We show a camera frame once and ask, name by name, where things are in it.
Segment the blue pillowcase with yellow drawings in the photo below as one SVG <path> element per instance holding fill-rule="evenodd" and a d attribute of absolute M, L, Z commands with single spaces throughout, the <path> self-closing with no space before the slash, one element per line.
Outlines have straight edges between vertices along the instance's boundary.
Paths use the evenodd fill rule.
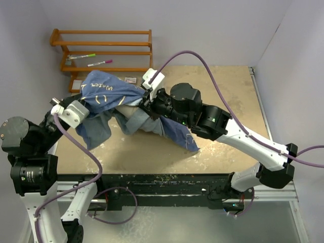
<path fill-rule="evenodd" d="M 197 152 L 197 146 L 188 128 L 163 116 L 153 120 L 141 110 L 141 114 L 127 120 L 115 109 L 119 105 L 139 107 L 144 90 L 129 84 L 117 76 L 102 71 L 92 71 L 80 87 L 81 103 L 89 110 L 89 115 L 76 128 L 89 150 L 92 150 L 111 137 L 109 120 L 114 117 L 126 135 L 138 130 L 152 132 L 172 140 L 190 152 Z"/>

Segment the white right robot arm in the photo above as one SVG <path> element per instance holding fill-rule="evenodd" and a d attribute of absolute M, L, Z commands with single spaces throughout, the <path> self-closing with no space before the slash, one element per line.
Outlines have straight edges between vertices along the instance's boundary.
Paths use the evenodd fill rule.
<path fill-rule="evenodd" d="M 296 155 L 296 145 L 281 145 L 251 130 L 245 133 L 230 113 L 203 104 L 200 91 L 188 83 L 173 86 L 170 94 L 162 85 L 144 82 L 141 86 L 145 93 L 139 106 L 152 118 L 169 118 L 198 137 L 224 143 L 257 160 L 254 166 L 230 174 L 225 185 L 230 198 L 258 185 L 282 189 L 292 181 L 295 168 L 284 154 Z"/>

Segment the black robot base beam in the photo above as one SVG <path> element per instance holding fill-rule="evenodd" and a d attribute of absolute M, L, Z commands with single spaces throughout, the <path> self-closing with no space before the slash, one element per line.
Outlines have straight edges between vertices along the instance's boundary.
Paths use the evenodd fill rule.
<path fill-rule="evenodd" d="M 94 200 L 111 211 L 135 205 L 242 211 L 254 190 L 231 189 L 230 179 L 231 174 L 104 174 Z"/>

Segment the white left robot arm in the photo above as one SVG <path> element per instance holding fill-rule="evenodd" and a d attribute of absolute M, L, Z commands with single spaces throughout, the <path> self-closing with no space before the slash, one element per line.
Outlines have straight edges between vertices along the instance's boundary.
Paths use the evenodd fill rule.
<path fill-rule="evenodd" d="M 83 219 L 92 198 L 104 193 L 99 176 L 68 190 L 74 198 L 65 214 L 58 207 L 58 157 L 52 146 L 89 115 L 80 95 L 52 99 L 52 109 L 36 125 L 15 116 L 1 125 L 2 150 L 11 164 L 10 176 L 30 220 L 35 242 L 82 242 Z"/>

